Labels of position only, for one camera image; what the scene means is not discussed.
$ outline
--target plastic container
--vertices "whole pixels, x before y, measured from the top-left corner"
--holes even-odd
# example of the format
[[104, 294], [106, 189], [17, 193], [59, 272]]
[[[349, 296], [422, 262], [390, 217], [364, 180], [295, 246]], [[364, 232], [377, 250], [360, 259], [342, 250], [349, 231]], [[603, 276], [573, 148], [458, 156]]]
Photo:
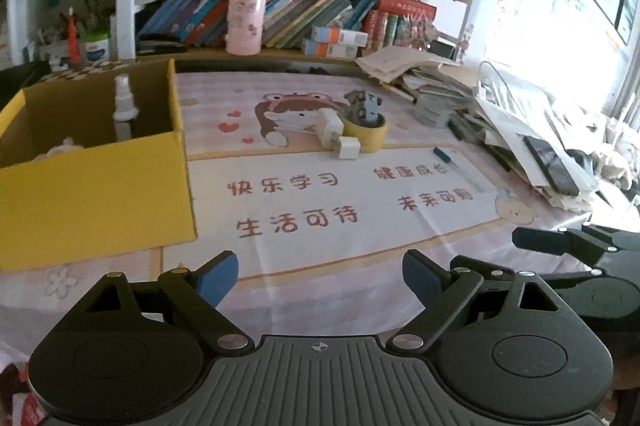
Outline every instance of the plastic container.
[[136, 117], [140, 111], [133, 100], [133, 94], [129, 86], [129, 76], [121, 74], [115, 77], [116, 82], [116, 111], [113, 113], [113, 122], [118, 142], [128, 141], [137, 137]]
[[84, 38], [84, 57], [89, 63], [109, 61], [109, 33], [94, 32]]
[[229, 0], [226, 51], [252, 56], [262, 48], [262, 26], [267, 0]]

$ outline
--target poster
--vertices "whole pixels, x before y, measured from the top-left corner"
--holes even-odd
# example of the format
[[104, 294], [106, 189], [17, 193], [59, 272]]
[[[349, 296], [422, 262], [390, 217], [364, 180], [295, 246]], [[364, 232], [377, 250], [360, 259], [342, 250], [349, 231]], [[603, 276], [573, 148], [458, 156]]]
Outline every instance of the poster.
[[620, 38], [593, 0], [498, 0], [486, 58], [599, 112], [623, 76]]
[[526, 60], [531, 47], [525, 43], [545, 37], [553, 5], [554, 0], [498, 0], [487, 58], [508, 66]]
[[198, 268], [231, 249], [250, 278], [408, 249], [506, 216], [494, 185], [446, 151], [463, 175], [431, 148], [190, 162], [198, 239], [165, 247], [165, 265]]

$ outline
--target printed desk mat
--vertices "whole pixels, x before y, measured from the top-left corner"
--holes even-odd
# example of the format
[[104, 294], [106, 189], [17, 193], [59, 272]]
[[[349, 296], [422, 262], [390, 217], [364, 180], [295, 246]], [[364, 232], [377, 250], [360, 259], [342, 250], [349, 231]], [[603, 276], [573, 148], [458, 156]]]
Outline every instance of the printed desk mat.
[[[340, 161], [321, 151], [313, 126], [318, 108], [344, 104], [356, 88], [383, 98], [387, 149]], [[402, 282], [410, 247], [442, 266], [464, 254], [539, 272], [578, 268], [570, 257], [515, 249], [511, 231], [571, 226], [583, 217], [550, 207], [482, 149], [421, 125], [410, 102], [371, 82], [213, 72], [180, 74], [178, 92], [199, 238], [0, 274], [0, 354], [28, 356], [106, 272], [156, 279], [224, 249], [238, 254], [241, 280], [220, 310], [256, 339], [402, 326], [422, 310]], [[434, 146], [446, 149], [458, 171]]]

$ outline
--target pink cup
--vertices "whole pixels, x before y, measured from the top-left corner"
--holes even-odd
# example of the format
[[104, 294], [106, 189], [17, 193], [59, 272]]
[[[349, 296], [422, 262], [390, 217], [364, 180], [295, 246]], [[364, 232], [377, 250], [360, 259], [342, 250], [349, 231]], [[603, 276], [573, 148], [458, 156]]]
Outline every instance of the pink cup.
[[226, 51], [237, 56], [258, 54], [267, 0], [229, 0]]

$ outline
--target white spray bottle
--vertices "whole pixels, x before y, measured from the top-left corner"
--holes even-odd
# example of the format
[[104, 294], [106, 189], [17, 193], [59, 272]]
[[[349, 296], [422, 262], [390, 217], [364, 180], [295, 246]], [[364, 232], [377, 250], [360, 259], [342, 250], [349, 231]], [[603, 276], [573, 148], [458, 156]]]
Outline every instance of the white spray bottle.
[[129, 86], [129, 76], [116, 76], [116, 111], [113, 113], [113, 123], [118, 142], [128, 141], [137, 137], [136, 117], [140, 113], [133, 100]]

